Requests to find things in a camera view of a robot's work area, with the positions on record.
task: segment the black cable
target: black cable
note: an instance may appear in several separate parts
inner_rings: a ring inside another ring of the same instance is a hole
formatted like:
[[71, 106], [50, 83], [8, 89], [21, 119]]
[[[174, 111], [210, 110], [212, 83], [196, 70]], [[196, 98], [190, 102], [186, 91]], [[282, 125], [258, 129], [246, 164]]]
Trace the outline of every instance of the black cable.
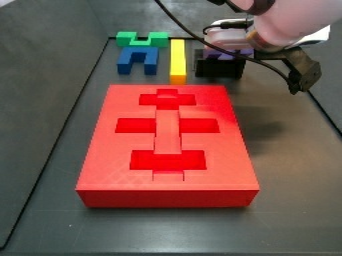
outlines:
[[176, 17], [172, 15], [172, 13], [168, 11], [168, 9], [166, 8], [166, 6], [163, 5], [163, 3], [159, 0], [155, 0], [155, 3], [159, 5], [159, 7], [162, 8], [162, 10], [164, 11], [164, 13], [167, 14], [167, 16], [170, 17], [170, 19], [176, 23], [176, 25], [191, 35], [191, 37], [194, 39], [196, 39], [202, 44], [204, 44], [206, 46], [208, 46], [210, 48], [215, 49], [217, 51], [231, 55], [235, 58], [239, 59], [245, 59], [250, 62], [254, 62], [262, 66], [265, 66], [266, 68], [269, 68], [270, 70], [273, 70], [286, 81], [287, 85], [290, 86], [290, 88], [297, 87], [297, 85], [291, 82], [291, 80], [287, 78], [287, 76], [283, 74], [283, 72], [275, 68], [274, 66], [271, 66], [270, 64], [267, 64], [263, 61], [255, 60], [242, 54], [238, 53], [233, 53], [230, 51], [226, 51], [225, 49], [222, 49], [221, 47], [215, 46], [214, 44], [210, 44], [203, 38], [200, 38], [195, 33], [192, 33], [192, 31], [180, 23], [180, 21], [176, 19]]
[[235, 5], [231, 1], [226, 0], [225, 1], [229, 7], [235, 11], [235, 12], [245, 12], [238, 5]]

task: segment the shape sorter box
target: shape sorter box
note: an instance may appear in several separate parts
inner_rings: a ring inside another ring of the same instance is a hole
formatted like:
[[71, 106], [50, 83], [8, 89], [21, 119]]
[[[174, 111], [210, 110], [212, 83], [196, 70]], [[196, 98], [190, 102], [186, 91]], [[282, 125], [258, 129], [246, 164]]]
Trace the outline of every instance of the shape sorter box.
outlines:
[[223, 86], [112, 85], [76, 185], [87, 207], [243, 207], [259, 184]]

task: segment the toy block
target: toy block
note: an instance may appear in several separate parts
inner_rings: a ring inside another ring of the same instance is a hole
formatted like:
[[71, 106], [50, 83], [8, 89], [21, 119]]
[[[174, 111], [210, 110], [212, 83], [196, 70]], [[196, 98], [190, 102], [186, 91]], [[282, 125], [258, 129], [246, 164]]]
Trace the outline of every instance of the toy block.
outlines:
[[[245, 56], [250, 56], [253, 53], [254, 53], [254, 49], [253, 48], [246, 48], [246, 49], [241, 49], [241, 50], [234, 50], [231, 51], [233, 53], [239, 53]], [[203, 50], [203, 58], [204, 59], [218, 59], [218, 60], [234, 60], [237, 59], [237, 57], [229, 55], [229, 54], [225, 54], [211, 48], [204, 48]]]
[[144, 74], [156, 74], [158, 48], [156, 47], [124, 47], [116, 62], [118, 73], [130, 75], [132, 64], [135, 62], [144, 63]]
[[116, 45], [126, 47], [167, 47], [168, 46], [168, 33], [167, 32], [150, 32], [147, 40], [138, 40], [136, 32], [118, 32]]
[[187, 82], [186, 43], [184, 39], [171, 40], [170, 84], [184, 85]]
[[202, 49], [195, 50], [194, 67], [196, 77], [229, 77], [241, 79], [246, 60], [219, 59], [222, 54], [211, 52], [204, 58]]

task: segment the blue block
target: blue block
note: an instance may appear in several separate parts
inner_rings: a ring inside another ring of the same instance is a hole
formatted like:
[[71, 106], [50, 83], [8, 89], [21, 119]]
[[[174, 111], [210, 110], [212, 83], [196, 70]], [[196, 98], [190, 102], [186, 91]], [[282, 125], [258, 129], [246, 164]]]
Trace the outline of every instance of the blue block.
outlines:
[[118, 73], [130, 75], [135, 62], [144, 63], [146, 75], [156, 75], [158, 47], [124, 47], [116, 62]]

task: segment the black table surface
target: black table surface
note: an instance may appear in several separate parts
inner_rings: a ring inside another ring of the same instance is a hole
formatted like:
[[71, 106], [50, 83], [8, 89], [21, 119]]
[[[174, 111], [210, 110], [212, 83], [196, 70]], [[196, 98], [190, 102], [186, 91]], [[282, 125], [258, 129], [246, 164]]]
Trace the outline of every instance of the black table surface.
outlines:
[[170, 48], [156, 76], [135, 64], [119, 76], [110, 40], [68, 119], [4, 254], [342, 252], [342, 143], [309, 94], [247, 63], [239, 81], [196, 78], [187, 40], [188, 84], [223, 84], [233, 101], [261, 192], [246, 208], [87, 209], [75, 185], [110, 84], [168, 84]]

